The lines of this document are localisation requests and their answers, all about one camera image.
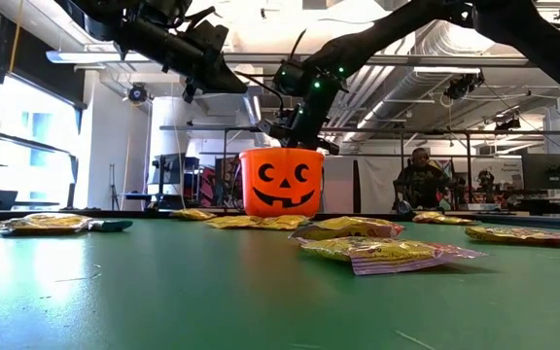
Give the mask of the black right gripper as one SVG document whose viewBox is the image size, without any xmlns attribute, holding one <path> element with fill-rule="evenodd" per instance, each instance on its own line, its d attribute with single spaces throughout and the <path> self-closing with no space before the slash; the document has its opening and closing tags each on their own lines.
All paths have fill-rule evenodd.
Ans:
<svg viewBox="0 0 560 350">
<path fill-rule="evenodd" d="M 259 130 L 282 140 L 288 138 L 289 148 L 317 149 L 318 147 L 337 156 L 340 147 L 334 142 L 319 138 L 319 132 L 332 106 L 332 93 L 327 90 L 310 90 L 303 103 L 294 112 L 290 128 L 269 120 L 259 121 Z"/>
</svg>

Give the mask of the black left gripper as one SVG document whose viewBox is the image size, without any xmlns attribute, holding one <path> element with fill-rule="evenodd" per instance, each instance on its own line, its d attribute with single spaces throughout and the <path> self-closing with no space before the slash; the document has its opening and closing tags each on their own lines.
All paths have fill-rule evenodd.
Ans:
<svg viewBox="0 0 560 350">
<path fill-rule="evenodd" d="M 194 29 L 171 34 L 143 19 L 124 22 L 119 31 L 122 52 L 135 51 L 186 78 L 183 99 L 192 103 L 195 89 L 204 93 L 243 94 L 247 86 L 225 64 L 222 47 L 228 29 L 204 20 Z"/>
</svg>

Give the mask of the white blue candy bar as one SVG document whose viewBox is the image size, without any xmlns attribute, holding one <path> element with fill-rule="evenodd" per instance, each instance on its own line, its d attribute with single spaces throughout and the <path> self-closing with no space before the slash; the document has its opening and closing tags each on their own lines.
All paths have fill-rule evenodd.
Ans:
<svg viewBox="0 0 560 350">
<path fill-rule="evenodd" d="M 130 228 L 132 225 L 133 222 L 128 220 L 96 220 L 88 223 L 87 230 L 100 232 L 119 232 Z"/>
</svg>

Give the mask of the white ceiling vent box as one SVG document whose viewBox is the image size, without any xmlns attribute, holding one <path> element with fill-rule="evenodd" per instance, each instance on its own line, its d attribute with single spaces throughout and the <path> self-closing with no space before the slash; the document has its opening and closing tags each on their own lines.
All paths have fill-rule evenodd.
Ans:
<svg viewBox="0 0 560 350">
<path fill-rule="evenodd" d="M 252 78 L 256 79 L 259 82 L 263 81 L 263 68 L 261 66 L 256 66 L 249 63 L 240 63 L 240 64 L 230 64 L 228 68 L 236 75 L 237 79 L 245 86 L 245 89 L 240 91 L 241 95 L 257 95 L 263 93 L 263 89 L 257 85 L 256 83 L 252 82 L 245 76 L 242 76 L 242 73 L 251 76 Z"/>
</svg>

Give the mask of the white partition panel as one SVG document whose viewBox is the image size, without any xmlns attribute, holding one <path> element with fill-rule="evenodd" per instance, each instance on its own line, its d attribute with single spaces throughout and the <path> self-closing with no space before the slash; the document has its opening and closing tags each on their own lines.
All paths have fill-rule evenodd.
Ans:
<svg viewBox="0 0 560 350">
<path fill-rule="evenodd" d="M 327 157 L 320 212 L 389 214 L 401 163 L 389 157 Z"/>
</svg>

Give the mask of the white round column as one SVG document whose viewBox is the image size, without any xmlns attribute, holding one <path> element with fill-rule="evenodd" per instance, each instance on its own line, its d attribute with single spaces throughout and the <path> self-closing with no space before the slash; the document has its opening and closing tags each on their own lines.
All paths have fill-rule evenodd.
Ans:
<svg viewBox="0 0 560 350">
<path fill-rule="evenodd" d="M 180 97 L 156 97 L 151 113 L 150 156 L 153 162 L 158 156 L 175 155 L 184 158 L 189 145 L 186 131 L 176 126 L 187 124 L 190 105 Z"/>
</svg>

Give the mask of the black monitor on stand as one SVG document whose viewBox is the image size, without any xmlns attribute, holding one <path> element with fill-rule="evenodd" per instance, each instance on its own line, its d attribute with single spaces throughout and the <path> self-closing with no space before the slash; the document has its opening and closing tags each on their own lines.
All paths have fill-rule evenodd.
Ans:
<svg viewBox="0 0 560 350">
<path fill-rule="evenodd" d="M 160 209 L 194 208 L 199 204 L 201 167 L 196 157 L 184 154 L 155 156 L 148 194 L 155 196 Z"/>
</svg>

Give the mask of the person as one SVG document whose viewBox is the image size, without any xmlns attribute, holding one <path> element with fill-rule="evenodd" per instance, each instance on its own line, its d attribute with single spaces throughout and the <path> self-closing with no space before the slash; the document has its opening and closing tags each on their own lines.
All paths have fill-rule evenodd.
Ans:
<svg viewBox="0 0 560 350">
<path fill-rule="evenodd" d="M 426 149 L 417 148 L 411 154 L 411 164 L 400 172 L 393 185 L 412 208 L 433 209 L 439 206 L 438 193 L 449 188 L 452 181 L 439 167 L 430 164 Z"/>
</svg>

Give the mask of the long ceiling light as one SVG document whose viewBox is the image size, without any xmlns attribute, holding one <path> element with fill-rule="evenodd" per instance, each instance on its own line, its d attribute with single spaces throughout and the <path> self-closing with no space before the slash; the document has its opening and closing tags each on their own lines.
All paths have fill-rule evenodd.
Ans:
<svg viewBox="0 0 560 350">
<path fill-rule="evenodd" d="M 46 57 L 51 63 L 61 64 L 86 64 L 119 62 L 121 56 L 116 52 L 59 52 L 48 51 Z"/>
</svg>

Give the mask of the thin black tripod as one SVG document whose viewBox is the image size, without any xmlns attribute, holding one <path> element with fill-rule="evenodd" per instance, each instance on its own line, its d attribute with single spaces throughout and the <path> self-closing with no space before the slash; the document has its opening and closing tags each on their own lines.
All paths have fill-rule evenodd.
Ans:
<svg viewBox="0 0 560 350">
<path fill-rule="evenodd" d="M 111 210 L 116 211 L 120 209 L 119 203 L 119 196 L 116 190 L 116 172 L 115 172 L 115 164 L 109 164 L 109 190 L 110 190 L 110 199 L 111 199 Z"/>
</svg>

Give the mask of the black spotlight cluster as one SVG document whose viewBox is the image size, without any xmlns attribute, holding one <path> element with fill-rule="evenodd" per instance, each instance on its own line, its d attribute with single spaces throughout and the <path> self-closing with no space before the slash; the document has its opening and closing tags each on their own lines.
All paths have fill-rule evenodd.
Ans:
<svg viewBox="0 0 560 350">
<path fill-rule="evenodd" d="M 461 99 L 483 83 L 484 75 L 481 71 L 473 74 L 462 74 L 450 80 L 449 86 L 443 94 L 450 100 Z"/>
</svg>

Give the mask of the large bright window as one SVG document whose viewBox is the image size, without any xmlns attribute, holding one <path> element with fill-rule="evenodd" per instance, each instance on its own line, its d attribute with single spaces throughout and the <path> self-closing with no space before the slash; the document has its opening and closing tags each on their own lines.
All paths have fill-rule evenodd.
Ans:
<svg viewBox="0 0 560 350">
<path fill-rule="evenodd" d="M 61 208 L 74 197 L 81 111 L 18 78 L 0 84 L 0 204 Z"/>
</svg>

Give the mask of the green table mat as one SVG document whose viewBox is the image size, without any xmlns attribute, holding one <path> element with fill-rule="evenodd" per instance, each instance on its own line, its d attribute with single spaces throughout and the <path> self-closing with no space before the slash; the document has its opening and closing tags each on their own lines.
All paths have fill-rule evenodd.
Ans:
<svg viewBox="0 0 560 350">
<path fill-rule="evenodd" d="M 0 349 L 560 350 L 560 246 L 407 223 L 474 260 L 357 276 L 282 231 L 0 236 Z"/>
</svg>

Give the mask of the cluttered workbench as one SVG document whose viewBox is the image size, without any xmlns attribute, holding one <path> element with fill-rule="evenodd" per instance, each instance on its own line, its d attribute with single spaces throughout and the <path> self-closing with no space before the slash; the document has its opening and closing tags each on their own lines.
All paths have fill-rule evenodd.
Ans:
<svg viewBox="0 0 560 350">
<path fill-rule="evenodd" d="M 480 202 L 475 199 L 473 203 L 455 204 L 453 210 L 484 214 L 523 213 L 529 216 L 560 217 L 560 196 L 497 195 L 493 203 Z"/>
</svg>

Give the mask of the dark desk monitor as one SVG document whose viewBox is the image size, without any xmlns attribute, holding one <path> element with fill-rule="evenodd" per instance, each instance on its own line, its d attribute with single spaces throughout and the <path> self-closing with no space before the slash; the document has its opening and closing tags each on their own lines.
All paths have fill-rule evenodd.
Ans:
<svg viewBox="0 0 560 350">
<path fill-rule="evenodd" d="M 522 156 L 525 190 L 560 190 L 560 154 Z"/>
</svg>

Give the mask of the black metal rack frame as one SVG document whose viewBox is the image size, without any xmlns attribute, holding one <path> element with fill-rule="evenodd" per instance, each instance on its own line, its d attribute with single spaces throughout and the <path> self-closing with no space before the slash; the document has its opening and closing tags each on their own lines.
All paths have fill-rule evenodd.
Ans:
<svg viewBox="0 0 560 350">
<path fill-rule="evenodd" d="M 182 126 L 169 126 L 162 125 L 159 128 L 161 131 L 221 131 L 224 135 L 224 145 L 228 144 L 228 134 L 230 132 L 245 131 L 250 133 L 264 133 L 264 130 L 259 129 L 257 126 L 224 126 L 224 125 L 182 125 Z M 416 129 L 416 128 L 357 128 L 357 127 L 323 127 L 322 133 L 330 133 L 332 135 L 344 135 L 348 133 L 368 133 L 373 135 L 399 135 L 402 141 L 401 148 L 404 148 L 405 135 L 409 135 L 412 140 L 418 136 L 433 136 L 437 139 L 445 138 L 447 135 L 464 135 L 464 142 L 467 146 L 470 145 L 474 135 L 480 136 L 501 136 L 501 135 L 532 135 L 540 136 L 544 139 L 550 138 L 552 135 L 560 136 L 560 130 L 470 130 L 470 129 L 450 129 L 450 128 L 437 128 L 437 129 Z"/>
</svg>

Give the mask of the silver ventilation duct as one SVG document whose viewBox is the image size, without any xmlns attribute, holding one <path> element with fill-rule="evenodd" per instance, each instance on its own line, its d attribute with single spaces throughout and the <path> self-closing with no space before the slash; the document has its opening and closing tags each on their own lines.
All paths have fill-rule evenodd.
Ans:
<svg viewBox="0 0 560 350">
<path fill-rule="evenodd" d="M 471 29 L 436 21 L 419 30 L 414 46 L 407 51 L 416 55 L 481 55 L 494 42 Z M 384 69 L 385 77 L 367 102 L 368 111 L 360 119 L 358 130 L 340 139 L 343 151 L 356 150 L 373 136 L 373 128 L 390 126 L 394 118 L 405 114 L 433 91 L 448 83 L 452 73 L 436 67 L 397 66 Z"/>
</svg>

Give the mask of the black table frame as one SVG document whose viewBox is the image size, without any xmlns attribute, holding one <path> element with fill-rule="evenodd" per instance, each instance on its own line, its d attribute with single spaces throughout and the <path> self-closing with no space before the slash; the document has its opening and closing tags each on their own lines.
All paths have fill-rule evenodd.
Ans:
<svg viewBox="0 0 560 350">
<path fill-rule="evenodd" d="M 151 220 L 170 218 L 170 214 L 167 211 L 61 210 L 60 213 L 77 214 L 96 219 Z M 0 221 L 20 218 L 29 214 L 47 214 L 47 211 L 0 211 Z M 560 229 L 560 217 L 523 216 L 511 213 L 483 212 L 446 212 L 446 215 L 479 221 L 485 224 Z"/>
</svg>

